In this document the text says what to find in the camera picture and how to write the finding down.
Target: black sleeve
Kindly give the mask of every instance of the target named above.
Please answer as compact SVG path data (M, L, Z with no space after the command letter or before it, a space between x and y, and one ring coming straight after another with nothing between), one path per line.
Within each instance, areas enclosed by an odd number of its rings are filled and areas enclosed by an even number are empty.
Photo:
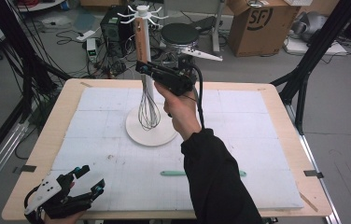
M198 223L262 223L237 161L212 130L194 133L181 144L181 152Z

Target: white paper sheet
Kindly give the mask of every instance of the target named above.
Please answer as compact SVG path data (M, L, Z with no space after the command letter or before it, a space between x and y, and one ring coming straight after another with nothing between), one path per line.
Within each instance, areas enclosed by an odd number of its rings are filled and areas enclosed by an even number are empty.
M183 171L182 138L142 147L126 133L126 117L139 105L141 94L138 89L87 88L53 163L55 174L90 166L71 195L105 179L105 192L93 211L193 209L187 177L160 175ZM155 92L155 102L163 101ZM241 178L257 207L303 207L260 92L207 90L203 102L205 127L214 130L247 172Z

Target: wooden table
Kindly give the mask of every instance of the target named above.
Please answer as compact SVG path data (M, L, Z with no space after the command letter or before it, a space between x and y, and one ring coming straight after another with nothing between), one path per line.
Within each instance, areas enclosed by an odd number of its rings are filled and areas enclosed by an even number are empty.
M23 200L27 193L50 171L53 161L62 145L65 132L77 109L80 96L85 88L142 88L139 80L70 79L53 107L48 121L40 134L26 165L36 166L33 173L23 172L3 210L5 220L23 220ZM330 203L314 176L305 176L303 171L314 170L308 160L299 136L289 119L288 113L270 84L205 82L208 90L260 91L271 116L274 128L284 149L288 165L293 173L303 199L304 208L291 210L262 210L263 217L327 217L331 214ZM84 219L144 219L144 218L195 218L193 211L133 211L133 212L90 212Z

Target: white box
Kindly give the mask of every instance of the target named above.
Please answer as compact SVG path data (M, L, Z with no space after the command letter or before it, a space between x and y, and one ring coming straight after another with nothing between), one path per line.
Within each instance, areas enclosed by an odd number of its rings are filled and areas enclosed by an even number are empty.
M294 7L308 7L312 4L313 0L284 0L290 6Z

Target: person's arm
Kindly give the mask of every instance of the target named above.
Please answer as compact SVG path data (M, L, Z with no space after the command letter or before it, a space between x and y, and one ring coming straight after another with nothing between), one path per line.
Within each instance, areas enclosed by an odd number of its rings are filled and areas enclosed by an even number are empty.
M211 130L202 130L194 94L176 97L156 82L155 87L165 99L164 111L172 115L175 130L184 139L181 152L198 223L261 224L236 160Z
M199 223L262 223L240 180L237 161L211 130L194 133L181 145L181 152Z

